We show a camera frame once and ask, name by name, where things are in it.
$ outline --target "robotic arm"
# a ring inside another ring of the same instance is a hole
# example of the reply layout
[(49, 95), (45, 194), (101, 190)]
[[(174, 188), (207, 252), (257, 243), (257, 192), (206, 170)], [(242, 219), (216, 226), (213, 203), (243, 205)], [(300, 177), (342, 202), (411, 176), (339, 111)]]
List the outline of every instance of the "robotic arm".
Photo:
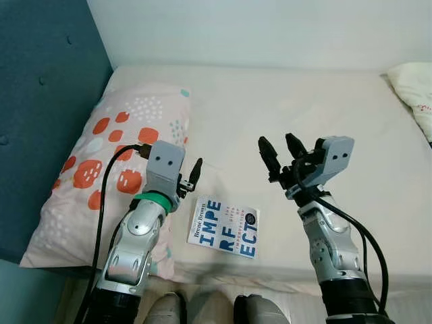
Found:
[(289, 167), (281, 169), (277, 153), (265, 137), (259, 139), (260, 154), (269, 170), (269, 181), (279, 182), (286, 197), (299, 207), (309, 239), (310, 261), (328, 314), (327, 324), (393, 323), (384, 310), (388, 278), (383, 278), (377, 310), (367, 274), (360, 268), (358, 249), (351, 239), (350, 222), (363, 240), (366, 236), (377, 247), (381, 267), (387, 273), (378, 244), (359, 222), (335, 207), (333, 197), (323, 187), (347, 168), (354, 140), (345, 136), (319, 138), (311, 152), (292, 134), (286, 135), (286, 142), (294, 158)]
[(151, 251), (168, 213), (177, 210), (180, 198), (195, 190), (202, 159), (189, 181), (180, 168), (185, 150), (167, 142), (136, 147), (148, 159), (146, 185), (130, 204), (116, 229), (107, 262), (92, 292), (85, 323), (133, 323), (151, 266)]

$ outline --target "white pillow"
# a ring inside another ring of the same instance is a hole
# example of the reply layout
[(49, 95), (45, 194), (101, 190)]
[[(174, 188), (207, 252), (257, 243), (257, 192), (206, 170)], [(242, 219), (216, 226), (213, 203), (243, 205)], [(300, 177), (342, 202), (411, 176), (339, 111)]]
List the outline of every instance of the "white pillow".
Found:
[(432, 63), (405, 63), (393, 67), (387, 75), (432, 145)]
[[(189, 92), (177, 86), (145, 84), (106, 94), (94, 108), (42, 208), (21, 266), (91, 265), (101, 183), (109, 160), (127, 144), (164, 140), (183, 146), (189, 112)], [(99, 268), (105, 264), (115, 226), (144, 186), (145, 169), (146, 160), (128, 151), (109, 174)], [(152, 253), (152, 273), (167, 279), (173, 276), (171, 245), (169, 215)]]

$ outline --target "white wall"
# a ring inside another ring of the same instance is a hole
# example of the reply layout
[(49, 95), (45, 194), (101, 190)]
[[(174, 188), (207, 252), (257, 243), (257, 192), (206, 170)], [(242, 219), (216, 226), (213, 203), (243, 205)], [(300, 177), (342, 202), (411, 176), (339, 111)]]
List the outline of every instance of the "white wall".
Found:
[(88, 0), (114, 67), (386, 70), (432, 56), (431, 0)]

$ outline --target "black cable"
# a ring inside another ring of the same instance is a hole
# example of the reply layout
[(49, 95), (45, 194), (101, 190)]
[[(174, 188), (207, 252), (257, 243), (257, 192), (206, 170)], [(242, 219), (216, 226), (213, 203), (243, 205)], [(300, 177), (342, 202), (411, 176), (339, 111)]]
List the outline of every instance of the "black cable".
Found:
[(302, 189), (302, 191), (310, 197), (311, 200), (316, 201), (323, 207), (329, 209), (330, 211), (333, 211), (335, 214), (339, 215), (346, 221), (349, 221), (359, 232), (360, 235), (364, 235), (369, 242), (371, 243), (373, 249), (375, 250), (375, 253), (377, 253), (379, 264), (381, 265), (381, 277), (382, 277), (382, 288), (381, 288), (381, 298), (379, 301), (379, 309), (378, 313), (385, 315), (385, 304), (387, 303), (387, 295), (388, 295), (388, 289), (389, 289), (389, 274), (387, 269), (387, 263), (385, 262), (384, 254), (381, 248), (379, 247), (377, 241), (373, 237), (373, 235), (370, 233), (370, 231), (363, 226), (362, 223), (357, 221), (356, 219), (349, 216), (349, 214), (341, 211), (337, 207), (333, 206), (332, 204), (328, 203), (327, 201), (323, 200), (322, 198), (318, 197), (316, 194), (312, 193), (304, 184), (303, 181), (300, 179), (300, 166), (304, 163), (305, 159), (307, 158), (307, 155), (304, 157), (299, 158), (294, 164), (294, 179), (296, 180), (298, 186)]
[(375, 302), (375, 304), (377, 304), (377, 306), (379, 308), (379, 305), (381, 303), (378, 300), (378, 298), (376, 297), (376, 295), (373, 293), (373, 289), (372, 289), (371, 283), (369, 281), (369, 274), (367, 272), (367, 241), (366, 241), (365, 235), (363, 233), (360, 233), (360, 237), (362, 238), (362, 245), (363, 245), (363, 273), (364, 273), (364, 276), (366, 277), (366, 284), (368, 286), (368, 289), (373, 296), (373, 301)]
[(96, 242), (94, 244), (94, 254), (93, 254), (93, 262), (92, 262), (92, 269), (90, 272), (90, 278), (88, 279), (87, 289), (86, 293), (82, 299), (80, 308), (78, 309), (78, 313), (76, 314), (74, 324), (82, 324), (82, 320), (84, 319), (84, 316), (86, 314), (88, 303), (90, 302), (90, 295), (93, 289), (93, 283), (95, 281), (96, 277), (96, 271), (97, 271), (97, 259), (99, 257), (99, 247), (101, 245), (101, 235), (102, 235), (102, 223), (103, 223), (103, 211), (105, 208), (105, 192), (107, 189), (107, 181), (108, 181), (108, 175), (111, 171), (111, 168), (113, 167), (113, 164), (115, 160), (117, 160), (120, 155), (125, 153), (128, 150), (134, 149), (136, 151), (139, 151), (140, 145), (126, 145), (125, 147), (122, 147), (121, 149), (114, 154), (114, 156), (111, 158), (111, 160), (108, 163), (107, 169), (105, 170), (105, 173), (103, 174), (103, 180), (102, 180), (102, 188), (101, 188), (101, 208), (99, 209), (99, 220), (97, 224), (97, 233), (96, 233)]

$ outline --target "person's feet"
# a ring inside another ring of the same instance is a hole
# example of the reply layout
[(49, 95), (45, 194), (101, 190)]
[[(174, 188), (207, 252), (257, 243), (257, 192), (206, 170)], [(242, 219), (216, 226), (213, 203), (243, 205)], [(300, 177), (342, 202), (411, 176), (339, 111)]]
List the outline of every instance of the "person's feet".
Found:
[(259, 295), (240, 295), (234, 302), (234, 324), (290, 324), (280, 308)]
[(186, 303), (180, 294), (170, 292), (156, 300), (144, 324), (186, 324)]

